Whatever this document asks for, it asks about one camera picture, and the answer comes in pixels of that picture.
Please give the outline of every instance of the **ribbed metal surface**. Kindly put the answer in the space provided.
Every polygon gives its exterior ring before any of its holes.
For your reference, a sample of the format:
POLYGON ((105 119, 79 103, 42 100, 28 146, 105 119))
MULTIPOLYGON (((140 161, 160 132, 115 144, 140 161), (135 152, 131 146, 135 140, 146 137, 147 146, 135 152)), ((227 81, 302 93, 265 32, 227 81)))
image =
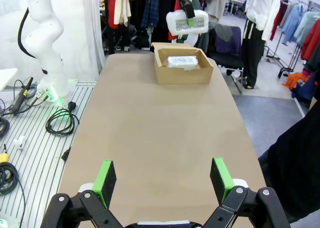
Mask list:
MULTIPOLYGON (((81 119, 89 97, 95 87, 94 82, 79 82, 71 96, 77 107, 72 112, 81 119)), ((0 152, 6 144, 9 161, 18 170, 26 198, 23 226, 39 228, 52 195, 58 192, 65 162, 62 154, 71 146, 75 133, 68 136, 46 132, 48 118, 58 109, 57 106, 36 106, 17 116, 6 116, 10 130, 0 140, 0 152), (21 150, 14 146, 13 140, 26 136, 26 145, 21 150)), ((58 119, 55 129, 67 124, 66 119, 58 119)), ((22 191, 16 188, 10 194, 0 196, 0 214, 21 219, 24 201, 22 191)))

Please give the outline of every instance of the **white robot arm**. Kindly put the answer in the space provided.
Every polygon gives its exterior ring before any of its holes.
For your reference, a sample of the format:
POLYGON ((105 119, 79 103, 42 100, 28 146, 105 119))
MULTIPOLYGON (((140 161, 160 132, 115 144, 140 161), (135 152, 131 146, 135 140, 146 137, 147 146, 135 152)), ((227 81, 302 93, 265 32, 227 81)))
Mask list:
POLYGON ((37 91, 47 93, 47 101, 55 103, 72 90, 63 70, 62 59, 52 47, 64 27, 54 13, 51 0, 28 0, 28 9, 31 18, 39 23, 39 27, 25 39, 25 48, 40 61, 44 74, 37 91))

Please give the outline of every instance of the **beige coat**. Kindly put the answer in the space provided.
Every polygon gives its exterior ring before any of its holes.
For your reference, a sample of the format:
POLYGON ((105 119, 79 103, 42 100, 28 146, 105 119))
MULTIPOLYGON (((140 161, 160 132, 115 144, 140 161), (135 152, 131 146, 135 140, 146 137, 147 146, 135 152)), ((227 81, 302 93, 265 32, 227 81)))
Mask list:
POLYGON ((207 5, 206 12, 217 19, 221 19, 224 14, 226 2, 227 0, 211 0, 207 5))

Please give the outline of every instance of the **person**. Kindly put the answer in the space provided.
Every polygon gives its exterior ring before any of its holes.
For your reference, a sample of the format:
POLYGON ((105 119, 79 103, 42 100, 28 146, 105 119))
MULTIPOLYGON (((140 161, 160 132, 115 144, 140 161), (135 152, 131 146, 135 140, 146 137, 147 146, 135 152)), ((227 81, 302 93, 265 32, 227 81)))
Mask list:
POLYGON ((320 78, 311 109, 259 157, 290 223, 320 209, 320 78))
POLYGON ((242 41, 243 77, 247 77, 243 84, 246 89, 253 89, 256 85, 258 65, 279 9, 280 0, 246 1, 247 21, 242 41))

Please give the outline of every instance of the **green tip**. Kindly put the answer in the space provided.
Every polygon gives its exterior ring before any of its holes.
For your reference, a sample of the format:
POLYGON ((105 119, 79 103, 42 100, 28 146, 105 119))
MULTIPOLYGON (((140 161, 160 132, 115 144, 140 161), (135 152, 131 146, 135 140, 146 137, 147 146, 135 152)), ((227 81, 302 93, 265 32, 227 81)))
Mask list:
POLYGON ((194 19, 188 19, 188 25, 190 27, 194 27, 196 25, 196 21, 194 19))

